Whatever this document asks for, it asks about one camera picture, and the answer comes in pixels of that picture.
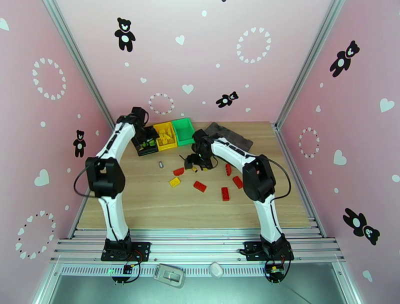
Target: black teddy bear decal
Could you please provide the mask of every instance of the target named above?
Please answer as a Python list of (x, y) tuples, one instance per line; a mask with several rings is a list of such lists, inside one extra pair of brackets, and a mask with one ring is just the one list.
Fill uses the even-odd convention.
[(346, 49), (346, 51), (341, 50), (339, 53), (337, 53), (337, 59), (334, 61), (334, 63), (332, 63), (329, 69), (329, 71), (331, 72), (334, 70), (332, 76), (333, 77), (338, 76), (343, 71), (343, 69), (347, 71), (350, 67), (350, 63), (352, 62), (351, 58), (359, 51), (360, 51), (359, 46), (353, 40)]
[(85, 132), (76, 130), (76, 139), (73, 142), (75, 146), (75, 157), (84, 157), (84, 148), (86, 147), (86, 142), (84, 141)]
[(236, 94), (236, 92), (232, 92), (232, 94), (230, 95), (222, 95), (222, 98), (218, 99), (215, 103), (218, 105), (219, 108), (223, 108), (225, 106), (230, 106), (232, 104), (232, 101), (238, 98), (238, 94)]
[(344, 211), (348, 216), (343, 215), (343, 220), (347, 225), (354, 229), (353, 233), (358, 237), (365, 236), (371, 244), (375, 246), (381, 233), (367, 225), (367, 220), (364, 214), (359, 213), (357, 215), (349, 208), (344, 209)]
[(126, 47), (128, 52), (132, 52), (134, 46), (132, 41), (136, 41), (135, 35), (130, 31), (131, 22), (126, 19), (117, 18), (119, 29), (115, 32), (115, 37), (119, 38), (119, 48), (123, 51)]

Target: lego brick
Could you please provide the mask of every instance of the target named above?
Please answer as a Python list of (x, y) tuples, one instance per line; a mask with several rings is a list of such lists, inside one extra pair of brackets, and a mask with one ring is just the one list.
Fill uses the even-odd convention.
[(175, 177), (174, 179), (169, 181), (169, 184), (171, 185), (171, 187), (176, 187), (181, 183), (181, 180), (177, 177)]
[(176, 170), (173, 171), (173, 175), (175, 175), (176, 177), (182, 175), (183, 173), (185, 173), (185, 168), (184, 167), (176, 169)]
[(221, 188), (221, 193), (222, 193), (222, 200), (223, 200), (224, 202), (227, 202), (227, 201), (230, 200), (230, 199), (229, 199), (229, 190), (228, 190), (228, 187), (222, 187), (222, 188)]
[(243, 188), (243, 182), (239, 176), (235, 176), (234, 178), (232, 178), (232, 181), (234, 182), (234, 184), (238, 189)]
[(193, 187), (195, 187), (197, 190), (200, 190), (201, 192), (206, 191), (207, 186), (199, 181), (196, 180), (194, 183)]
[(226, 170), (226, 175), (230, 177), (232, 174), (232, 167), (229, 163), (225, 165), (225, 170)]

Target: pink wall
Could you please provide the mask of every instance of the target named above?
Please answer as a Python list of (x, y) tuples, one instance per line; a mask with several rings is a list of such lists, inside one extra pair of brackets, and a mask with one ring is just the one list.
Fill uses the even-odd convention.
[(0, 3), (0, 67), (0, 302), (21, 304), (68, 236), (82, 202), (74, 179), (110, 129), (42, 1)]
[[(135, 105), (151, 122), (275, 121), (330, 2), (57, 0), (113, 118)], [(115, 37), (119, 17), (131, 52)]]
[[(323, 227), (367, 304), (400, 296), (399, 12), (396, 0), (347, 1), (283, 126)], [(352, 40), (359, 53), (333, 77), (331, 64)], [(345, 223), (346, 208), (365, 216), (370, 227), (357, 229), (361, 236)], [(380, 234), (376, 245), (371, 227)]]

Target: red lego brick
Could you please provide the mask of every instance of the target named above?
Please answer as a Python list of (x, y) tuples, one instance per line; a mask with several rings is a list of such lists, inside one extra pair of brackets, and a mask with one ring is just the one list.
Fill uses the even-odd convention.
[(196, 180), (194, 183), (193, 187), (195, 187), (197, 190), (200, 190), (201, 192), (206, 191), (207, 186), (199, 181)]
[(243, 182), (239, 176), (235, 176), (234, 178), (232, 178), (232, 181), (234, 182), (234, 184), (238, 189), (243, 188)]
[(229, 201), (229, 190), (228, 190), (228, 187), (222, 187), (221, 188), (221, 192), (222, 192), (222, 200), (224, 202)]
[(173, 171), (173, 175), (175, 175), (176, 177), (182, 175), (183, 173), (185, 173), (185, 168), (179, 168)]
[(226, 170), (226, 175), (230, 177), (232, 174), (232, 167), (229, 163), (225, 165), (225, 170)]

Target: green plastic bin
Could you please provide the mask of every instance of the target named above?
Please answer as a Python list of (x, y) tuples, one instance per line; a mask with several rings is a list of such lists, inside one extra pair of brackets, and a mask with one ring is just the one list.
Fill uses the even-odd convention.
[(194, 144), (192, 136), (195, 133), (192, 122), (189, 118), (182, 118), (171, 121), (173, 130), (176, 134), (178, 146)]

